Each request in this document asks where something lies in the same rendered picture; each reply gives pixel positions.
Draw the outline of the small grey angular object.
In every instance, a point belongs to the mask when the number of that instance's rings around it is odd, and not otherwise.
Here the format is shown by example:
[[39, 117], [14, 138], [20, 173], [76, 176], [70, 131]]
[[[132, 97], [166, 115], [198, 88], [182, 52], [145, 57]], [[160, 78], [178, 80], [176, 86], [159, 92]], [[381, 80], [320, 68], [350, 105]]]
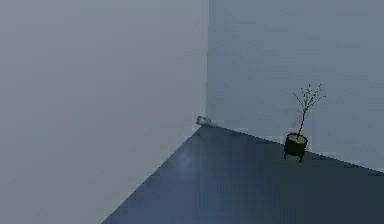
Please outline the small grey angular object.
[[212, 122], [210, 119], [203, 117], [203, 116], [198, 116], [196, 119], [196, 124], [200, 126], [210, 126], [210, 127], [215, 127], [218, 128], [219, 125]]

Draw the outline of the thin-stemmed plant in dark pot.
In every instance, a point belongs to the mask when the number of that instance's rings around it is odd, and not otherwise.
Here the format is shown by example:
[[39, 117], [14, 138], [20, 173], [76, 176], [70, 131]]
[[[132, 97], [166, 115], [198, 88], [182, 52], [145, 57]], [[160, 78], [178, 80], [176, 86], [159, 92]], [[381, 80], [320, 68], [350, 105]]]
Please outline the thin-stemmed plant in dark pot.
[[300, 94], [293, 94], [300, 105], [300, 125], [296, 132], [288, 133], [285, 137], [283, 154], [284, 159], [286, 159], [288, 155], [291, 155], [298, 157], [299, 162], [303, 161], [308, 145], [308, 138], [302, 134], [304, 122], [310, 108], [313, 107], [318, 101], [325, 98], [325, 95], [322, 95], [321, 91], [321, 84], [317, 87], [309, 84], [306, 88], [300, 89]]

